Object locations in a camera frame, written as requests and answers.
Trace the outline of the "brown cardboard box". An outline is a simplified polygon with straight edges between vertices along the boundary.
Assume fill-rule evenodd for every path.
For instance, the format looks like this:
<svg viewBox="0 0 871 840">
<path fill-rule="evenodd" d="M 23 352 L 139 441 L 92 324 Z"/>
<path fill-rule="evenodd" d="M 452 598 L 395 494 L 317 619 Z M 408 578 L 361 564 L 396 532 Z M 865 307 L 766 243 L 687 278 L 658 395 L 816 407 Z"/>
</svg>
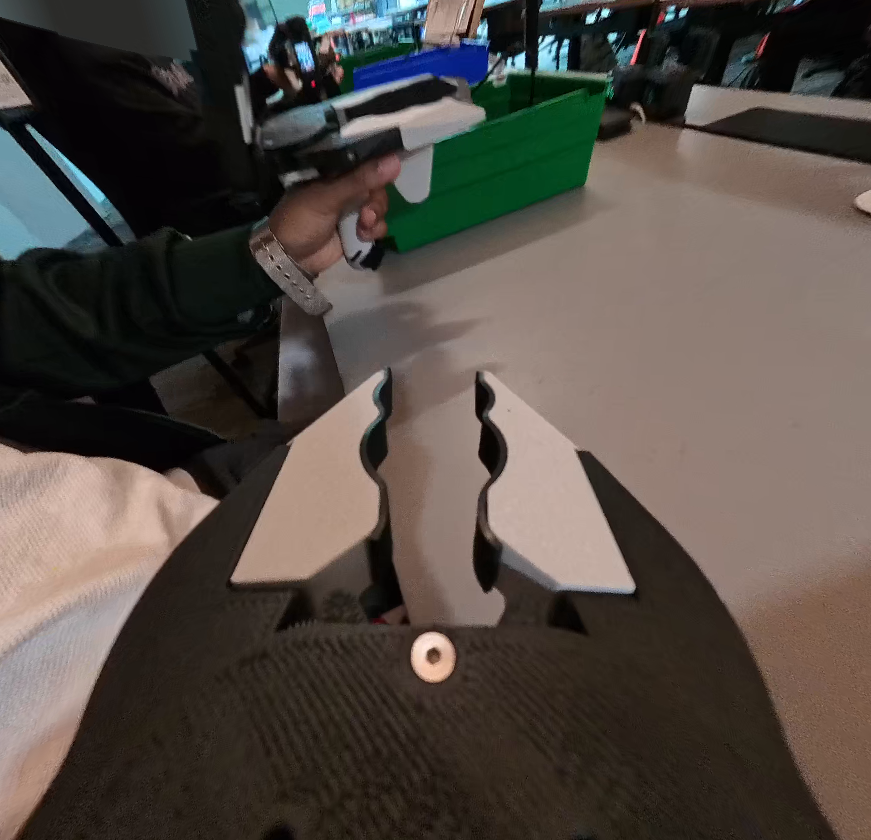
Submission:
<svg viewBox="0 0 871 840">
<path fill-rule="evenodd" d="M 425 47 L 446 47 L 471 40 L 480 25 L 485 0 L 429 0 L 423 28 Z"/>
</svg>

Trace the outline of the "person's pale clothing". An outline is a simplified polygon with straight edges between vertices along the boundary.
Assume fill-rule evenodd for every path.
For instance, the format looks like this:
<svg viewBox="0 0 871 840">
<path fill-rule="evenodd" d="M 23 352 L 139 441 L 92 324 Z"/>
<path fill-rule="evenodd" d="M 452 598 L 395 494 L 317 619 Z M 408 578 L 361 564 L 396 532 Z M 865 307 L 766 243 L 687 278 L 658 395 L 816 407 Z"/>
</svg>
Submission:
<svg viewBox="0 0 871 840">
<path fill-rule="evenodd" d="M 58 773 L 143 591 L 217 504 L 180 469 L 2 444 L 2 838 Z"/>
</svg>

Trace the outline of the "grey desk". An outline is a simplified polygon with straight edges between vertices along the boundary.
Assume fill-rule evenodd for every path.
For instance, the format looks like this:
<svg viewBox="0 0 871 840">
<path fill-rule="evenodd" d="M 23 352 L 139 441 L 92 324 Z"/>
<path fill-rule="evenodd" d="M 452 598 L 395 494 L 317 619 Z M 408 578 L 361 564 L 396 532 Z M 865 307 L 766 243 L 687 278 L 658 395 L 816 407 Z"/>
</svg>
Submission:
<svg viewBox="0 0 871 840">
<path fill-rule="evenodd" d="M 842 838 L 869 838 L 869 167 L 649 124 L 584 189 L 321 288 L 345 387 L 394 374 L 410 620 L 491 624 L 471 564 L 491 371 L 681 543 Z"/>
</svg>

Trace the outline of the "dark green jacket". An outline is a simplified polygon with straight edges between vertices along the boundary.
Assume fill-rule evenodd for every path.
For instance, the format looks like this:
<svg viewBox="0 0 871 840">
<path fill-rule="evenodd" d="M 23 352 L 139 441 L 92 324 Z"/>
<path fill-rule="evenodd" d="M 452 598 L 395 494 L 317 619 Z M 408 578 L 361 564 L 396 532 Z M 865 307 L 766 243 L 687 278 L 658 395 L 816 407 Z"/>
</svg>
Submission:
<svg viewBox="0 0 871 840">
<path fill-rule="evenodd" d="M 114 459 L 194 475 L 234 463 L 234 448 L 195 425 L 144 410 L 1 388 L 1 440 L 24 453 Z"/>
</svg>

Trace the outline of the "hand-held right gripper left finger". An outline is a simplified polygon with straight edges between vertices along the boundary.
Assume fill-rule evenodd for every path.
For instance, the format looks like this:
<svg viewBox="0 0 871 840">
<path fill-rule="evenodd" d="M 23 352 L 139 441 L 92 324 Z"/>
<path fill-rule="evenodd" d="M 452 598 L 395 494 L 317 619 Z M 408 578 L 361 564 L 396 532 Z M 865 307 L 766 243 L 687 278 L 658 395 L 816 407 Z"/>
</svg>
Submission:
<svg viewBox="0 0 871 840">
<path fill-rule="evenodd" d="M 385 368 L 290 442 L 233 585 L 375 585 L 388 577 L 387 489 L 378 469 L 392 399 Z"/>
</svg>

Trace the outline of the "blue plastic bin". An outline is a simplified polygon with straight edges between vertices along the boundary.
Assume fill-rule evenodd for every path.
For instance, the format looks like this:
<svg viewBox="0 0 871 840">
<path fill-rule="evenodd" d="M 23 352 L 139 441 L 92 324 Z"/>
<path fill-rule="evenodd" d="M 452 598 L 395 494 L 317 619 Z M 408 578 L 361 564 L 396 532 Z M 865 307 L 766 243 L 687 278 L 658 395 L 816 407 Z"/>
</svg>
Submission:
<svg viewBox="0 0 871 840">
<path fill-rule="evenodd" d="M 462 78 L 473 85 L 484 80 L 488 69 L 488 42 L 463 40 L 458 45 L 416 49 L 402 57 L 357 68 L 354 71 L 353 92 L 426 73 L 446 78 Z"/>
</svg>

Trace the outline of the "black hanging jacket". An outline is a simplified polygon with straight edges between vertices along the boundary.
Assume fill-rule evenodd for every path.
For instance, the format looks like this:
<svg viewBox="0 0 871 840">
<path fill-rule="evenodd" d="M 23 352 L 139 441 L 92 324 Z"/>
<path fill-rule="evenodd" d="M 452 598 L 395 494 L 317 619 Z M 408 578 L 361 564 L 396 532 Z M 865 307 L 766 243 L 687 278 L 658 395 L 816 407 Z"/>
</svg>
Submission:
<svg viewBox="0 0 871 840">
<path fill-rule="evenodd" d="M 185 0 L 187 60 L 77 40 L 2 18 L 2 51 L 34 95 L 34 127 L 106 195 L 136 237 L 252 223 L 281 188 L 245 142 L 240 0 Z"/>
</svg>

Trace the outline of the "person's left hand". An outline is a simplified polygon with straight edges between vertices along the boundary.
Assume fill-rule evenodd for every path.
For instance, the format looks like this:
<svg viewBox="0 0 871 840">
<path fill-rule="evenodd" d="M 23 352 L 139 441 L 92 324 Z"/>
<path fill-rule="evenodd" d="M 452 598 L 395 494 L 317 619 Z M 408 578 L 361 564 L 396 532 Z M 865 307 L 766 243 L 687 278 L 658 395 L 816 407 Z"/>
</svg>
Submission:
<svg viewBox="0 0 871 840">
<path fill-rule="evenodd" d="M 344 258 L 338 227 L 345 214 L 358 212 L 361 240 L 375 242 L 387 235 L 387 186 L 400 171 L 401 160 L 389 155 L 335 179 L 309 182 L 285 194 L 269 215 L 268 227 L 289 258 L 315 278 Z"/>
</svg>

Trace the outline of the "person's left forearm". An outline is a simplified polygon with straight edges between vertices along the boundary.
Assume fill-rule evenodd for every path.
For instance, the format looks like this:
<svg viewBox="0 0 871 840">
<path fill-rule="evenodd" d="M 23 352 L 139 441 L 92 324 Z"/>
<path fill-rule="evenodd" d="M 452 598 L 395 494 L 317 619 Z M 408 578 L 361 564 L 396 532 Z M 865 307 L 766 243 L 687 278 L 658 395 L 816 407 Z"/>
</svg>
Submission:
<svg viewBox="0 0 871 840">
<path fill-rule="evenodd" d="M 2 260 L 2 399 L 112 391 L 254 332 L 279 289 L 250 234 L 164 229 L 93 253 Z"/>
</svg>

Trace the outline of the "green plastic bin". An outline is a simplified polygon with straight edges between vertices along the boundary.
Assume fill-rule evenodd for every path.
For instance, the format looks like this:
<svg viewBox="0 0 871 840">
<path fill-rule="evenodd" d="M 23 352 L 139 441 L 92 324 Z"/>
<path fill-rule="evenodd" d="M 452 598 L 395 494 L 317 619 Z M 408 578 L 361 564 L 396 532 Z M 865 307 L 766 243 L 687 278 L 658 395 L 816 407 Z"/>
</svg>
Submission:
<svg viewBox="0 0 871 840">
<path fill-rule="evenodd" d="M 611 92 L 605 73 L 515 70 L 485 83 L 485 120 L 435 145 L 429 197 L 392 191 L 387 247 L 418 249 L 584 186 Z"/>
<path fill-rule="evenodd" d="M 342 80 L 338 82 L 340 94 L 347 94 L 354 90 L 354 71 L 357 68 L 402 57 L 415 50 L 416 46 L 413 42 L 399 42 L 376 45 L 353 54 L 340 55 L 337 62 L 343 71 Z"/>
</svg>

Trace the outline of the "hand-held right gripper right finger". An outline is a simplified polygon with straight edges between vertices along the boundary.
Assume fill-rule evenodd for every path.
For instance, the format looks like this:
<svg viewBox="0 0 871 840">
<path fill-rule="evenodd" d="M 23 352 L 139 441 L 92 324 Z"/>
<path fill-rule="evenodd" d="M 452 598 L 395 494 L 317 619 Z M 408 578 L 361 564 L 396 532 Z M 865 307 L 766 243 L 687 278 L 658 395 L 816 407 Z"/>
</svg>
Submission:
<svg viewBox="0 0 871 840">
<path fill-rule="evenodd" d="M 488 472 L 473 546 L 481 588 L 507 569 L 552 593 L 634 595 L 575 444 L 490 371 L 475 375 L 475 415 Z"/>
</svg>

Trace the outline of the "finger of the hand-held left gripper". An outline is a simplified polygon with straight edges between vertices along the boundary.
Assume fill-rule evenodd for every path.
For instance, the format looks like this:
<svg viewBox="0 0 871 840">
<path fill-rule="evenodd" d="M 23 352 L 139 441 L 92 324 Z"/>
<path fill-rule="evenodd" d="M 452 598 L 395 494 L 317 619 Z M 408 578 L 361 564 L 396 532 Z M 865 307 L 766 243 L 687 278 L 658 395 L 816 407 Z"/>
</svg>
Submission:
<svg viewBox="0 0 871 840">
<path fill-rule="evenodd" d="M 357 117 L 340 128 L 346 142 L 399 138 L 399 150 L 412 152 L 462 134 L 486 118 L 485 109 L 456 98 L 406 107 L 400 111 Z"/>
<path fill-rule="evenodd" d="M 426 73 L 343 94 L 332 101 L 331 122 L 335 125 L 346 125 L 365 116 L 393 115 L 406 108 L 437 103 L 444 98 L 456 98 L 469 103 L 469 84 L 462 78 L 446 78 Z"/>
</svg>

